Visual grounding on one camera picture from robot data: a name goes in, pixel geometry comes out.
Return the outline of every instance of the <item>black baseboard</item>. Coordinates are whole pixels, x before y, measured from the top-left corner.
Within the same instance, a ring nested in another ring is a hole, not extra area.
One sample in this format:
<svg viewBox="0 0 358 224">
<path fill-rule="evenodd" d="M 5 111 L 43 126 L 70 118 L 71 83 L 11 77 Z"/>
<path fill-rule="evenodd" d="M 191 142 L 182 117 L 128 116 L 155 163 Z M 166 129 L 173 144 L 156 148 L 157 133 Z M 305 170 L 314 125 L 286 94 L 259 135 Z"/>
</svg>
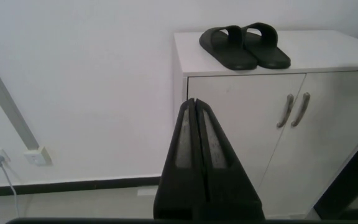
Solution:
<svg viewBox="0 0 358 224">
<path fill-rule="evenodd" d="M 79 182 L 64 182 L 55 184 L 33 184 L 14 186 L 16 193 L 21 194 L 41 194 L 52 192 L 67 192 L 76 190 L 100 190 L 117 189 L 125 187 L 140 187 L 158 185 L 160 177 L 139 177 L 117 180 L 89 180 Z M 0 196 L 12 195 L 9 186 L 0 187 Z"/>
</svg>

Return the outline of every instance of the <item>cabinet top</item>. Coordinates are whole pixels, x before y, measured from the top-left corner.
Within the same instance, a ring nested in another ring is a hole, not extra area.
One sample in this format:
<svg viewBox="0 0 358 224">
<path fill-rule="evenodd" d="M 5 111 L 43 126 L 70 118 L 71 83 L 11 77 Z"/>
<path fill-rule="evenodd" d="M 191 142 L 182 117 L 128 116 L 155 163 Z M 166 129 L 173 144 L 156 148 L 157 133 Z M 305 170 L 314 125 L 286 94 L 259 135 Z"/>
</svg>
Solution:
<svg viewBox="0 0 358 224">
<path fill-rule="evenodd" d="M 175 33 L 175 54 L 185 77 L 341 72 L 358 70 L 358 39 L 335 30 L 278 31 L 278 47 L 291 58 L 291 67 L 232 71 L 221 65 L 198 39 L 202 32 Z"/>
</svg>

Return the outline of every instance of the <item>power cord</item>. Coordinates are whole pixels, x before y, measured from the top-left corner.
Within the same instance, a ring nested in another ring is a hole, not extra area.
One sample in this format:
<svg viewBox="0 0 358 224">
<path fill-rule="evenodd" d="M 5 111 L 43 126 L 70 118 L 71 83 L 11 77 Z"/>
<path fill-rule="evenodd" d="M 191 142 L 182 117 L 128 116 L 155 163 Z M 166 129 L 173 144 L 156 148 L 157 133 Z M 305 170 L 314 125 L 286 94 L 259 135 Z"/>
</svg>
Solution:
<svg viewBox="0 0 358 224">
<path fill-rule="evenodd" d="M 11 187 L 11 189 L 13 191 L 13 195 L 14 195 L 14 198 L 15 198 L 16 215 L 19 218 L 20 216 L 19 216 L 19 208 L 17 206 L 17 194 L 16 194 L 15 188 L 12 186 L 11 180 L 9 179 L 9 177 L 8 177 L 8 175 L 6 173 L 6 170 L 4 168 L 4 164 L 3 164 L 4 161 L 5 161 L 5 158 L 3 156 L 0 156 L 0 168 L 2 168 L 2 171 L 4 171 L 4 174 L 5 174 L 5 177 L 7 179 L 7 182 L 9 183 L 9 186 Z"/>
</svg>

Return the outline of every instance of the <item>white cabinet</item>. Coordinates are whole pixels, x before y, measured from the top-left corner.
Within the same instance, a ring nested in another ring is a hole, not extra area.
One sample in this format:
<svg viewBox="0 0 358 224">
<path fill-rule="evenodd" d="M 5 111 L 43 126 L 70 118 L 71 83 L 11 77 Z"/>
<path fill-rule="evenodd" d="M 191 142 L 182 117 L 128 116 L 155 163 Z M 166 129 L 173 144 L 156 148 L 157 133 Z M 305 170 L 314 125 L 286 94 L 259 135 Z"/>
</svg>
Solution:
<svg viewBox="0 0 358 224">
<path fill-rule="evenodd" d="M 277 123 L 287 96 L 299 92 L 305 74 L 197 77 L 188 97 L 207 102 L 257 189 L 283 128 Z"/>
<path fill-rule="evenodd" d="M 278 31 L 290 68 L 232 71 L 199 45 L 201 34 L 175 34 L 173 116 L 187 98 L 209 104 L 265 216 L 305 216 L 358 150 L 358 40 L 333 30 Z M 295 103 L 278 128 L 289 94 Z"/>
<path fill-rule="evenodd" d="M 302 95 L 310 101 L 298 126 Z M 258 191 L 268 215 L 306 214 L 358 150 L 358 72 L 309 73 Z"/>
</svg>

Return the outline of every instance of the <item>white cable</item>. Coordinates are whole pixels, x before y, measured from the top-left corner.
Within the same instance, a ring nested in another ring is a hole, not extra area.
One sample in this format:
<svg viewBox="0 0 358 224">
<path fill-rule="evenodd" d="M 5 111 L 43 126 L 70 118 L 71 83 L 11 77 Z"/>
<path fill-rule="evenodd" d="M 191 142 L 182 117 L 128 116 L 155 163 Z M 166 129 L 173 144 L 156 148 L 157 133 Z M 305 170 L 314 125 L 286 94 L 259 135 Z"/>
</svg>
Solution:
<svg viewBox="0 0 358 224">
<path fill-rule="evenodd" d="M 6 173 L 5 168 L 4 168 L 4 164 L 2 164 L 1 168 L 4 171 L 4 174 L 5 174 L 5 177 L 7 179 L 7 182 L 9 183 L 9 186 L 11 186 L 11 189 L 13 191 L 13 195 L 14 195 L 14 198 L 15 198 L 16 215 L 19 218 L 20 217 L 19 216 L 19 208 L 17 206 L 17 194 L 16 194 L 16 191 L 15 191 L 15 188 L 13 188 L 11 180 L 9 180 L 9 177 L 7 176 L 7 173 Z"/>
</svg>

